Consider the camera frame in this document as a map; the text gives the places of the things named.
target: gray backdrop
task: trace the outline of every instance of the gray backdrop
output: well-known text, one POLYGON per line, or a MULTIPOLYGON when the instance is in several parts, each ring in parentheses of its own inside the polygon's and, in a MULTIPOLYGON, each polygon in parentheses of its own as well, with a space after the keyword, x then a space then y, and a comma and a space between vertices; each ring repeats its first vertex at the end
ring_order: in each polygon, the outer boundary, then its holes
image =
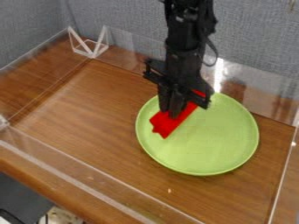
MULTIPOLYGON (((0 7, 0 66, 68 24, 92 39, 102 25, 165 37, 157 0, 2 0, 0 7)), ((215 0, 220 57, 299 78, 297 7, 289 12, 288 0, 215 0)))

